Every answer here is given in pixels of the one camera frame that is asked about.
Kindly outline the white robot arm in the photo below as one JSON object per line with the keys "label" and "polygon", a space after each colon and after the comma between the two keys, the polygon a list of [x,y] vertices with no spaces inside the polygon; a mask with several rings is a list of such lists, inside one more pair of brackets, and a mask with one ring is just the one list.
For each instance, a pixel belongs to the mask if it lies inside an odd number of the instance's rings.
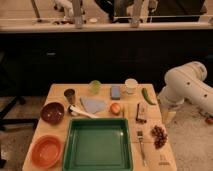
{"label": "white robot arm", "polygon": [[207,69],[198,61],[174,67],[166,72],[165,86],[158,94],[164,124],[174,118],[176,110],[186,99],[197,105],[204,116],[213,117],[213,87],[204,83],[206,77]]}

